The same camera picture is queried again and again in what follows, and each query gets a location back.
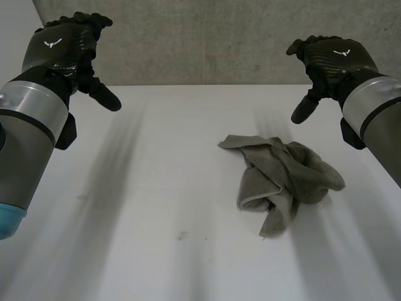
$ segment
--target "carbon fiber pattern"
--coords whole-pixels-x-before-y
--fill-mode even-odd
[[[353,40],[318,40],[304,45],[303,61],[306,72],[311,69],[327,84],[327,92],[335,98],[335,88],[349,73],[370,70],[378,73],[377,66],[367,50]]]
[[[70,41],[70,49],[67,55],[63,58],[47,61],[43,66],[47,66],[60,74],[68,77],[70,80],[76,80],[76,73],[78,71],[78,64],[86,53],[93,53],[96,51],[96,41],[93,37],[93,31],[86,26],[77,26],[73,31]]]

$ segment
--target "crumpled cloth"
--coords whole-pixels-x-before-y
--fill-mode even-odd
[[[284,233],[299,205],[316,204],[329,189],[340,191],[344,179],[310,148],[280,138],[229,135],[223,149],[239,149],[246,163],[237,204],[247,211],[267,211],[260,236]]]

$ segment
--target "table surface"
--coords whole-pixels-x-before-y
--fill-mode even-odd
[[[0,245],[2,300],[400,300],[400,191],[341,138],[338,104],[290,122],[308,86],[113,87],[82,94],[20,229]],[[241,212],[229,134],[307,145],[347,187],[301,206],[279,238]]]

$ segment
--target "glove finger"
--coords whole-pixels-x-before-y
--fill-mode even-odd
[[[78,22],[78,24],[81,24],[90,18],[90,14],[85,14],[80,11],[77,11],[75,12],[72,18],[75,19]]]
[[[305,43],[306,43],[306,44],[311,44],[311,43],[313,43],[314,41],[319,40],[319,39],[322,39],[322,38],[324,38],[324,36],[319,36],[319,37],[316,37],[316,36],[309,36],[309,37],[305,40]]]
[[[101,22],[101,24],[103,25],[103,28],[110,27],[111,25],[113,25],[113,21],[111,19],[109,19],[106,16],[102,16],[101,14],[93,13],[92,18],[98,19]]]
[[[113,21],[111,19],[102,16],[101,14],[98,13],[85,14],[81,13],[80,11],[77,11],[73,16],[73,19],[75,19],[78,22],[78,24],[90,25],[93,29],[93,34],[95,36],[96,41],[99,40],[102,29],[104,29],[107,26],[113,25]]]
[[[306,68],[306,74],[313,82],[313,87],[308,91],[308,94],[302,99],[299,105],[295,108],[291,120],[295,124],[304,122],[316,110],[319,101],[327,97],[327,83],[325,77],[319,69],[314,66]]]
[[[69,18],[67,16],[62,16],[60,17],[60,19],[58,20],[61,24],[64,23],[76,23],[76,21],[73,18]]]
[[[47,22],[43,29],[57,25],[60,25],[60,22],[58,20],[54,20],[51,22]]]
[[[304,122],[312,113],[316,110],[319,105],[319,101],[322,99],[322,95],[314,86],[308,91],[308,94],[302,99],[302,101],[295,108],[291,121],[295,124],[301,124]]]
[[[302,46],[304,43],[303,40],[297,39],[295,40],[290,47],[288,47],[286,54],[287,55],[294,55],[297,51],[297,49]]]
[[[78,86],[79,91],[89,94],[91,98],[110,111],[115,112],[121,109],[121,102],[118,97],[101,83],[99,78],[92,75],[82,75],[80,81],[82,84]]]
[[[117,96],[102,84],[99,78],[94,77],[95,72],[92,68],[90,53],[87,53],[82,59],[77,74],[79,91],[89,94],[89,96],[95,99],[100,105],[111,111],[118,111],[121,109],[121,102]]]

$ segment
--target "concrete wall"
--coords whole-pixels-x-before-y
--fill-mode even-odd
[[[401,77],[399,0],[34,0],[42,20],[75,11],[114,20],[95,70],[107,85],[309,84],[286,50],[310,35],[361,42]]]
[[[21,73],[26,47],[41,21],[28,0],[0,2],[0,85]]]
[[[113,87],[118,113],[75,95],[78,138],[1,246],[1,300],[399,300],[399,188],[342,141],[337,103],[290,123],[308,88]],[[263,240],[265,215],[236,207],[228,134],[297,140],[347,187]]]

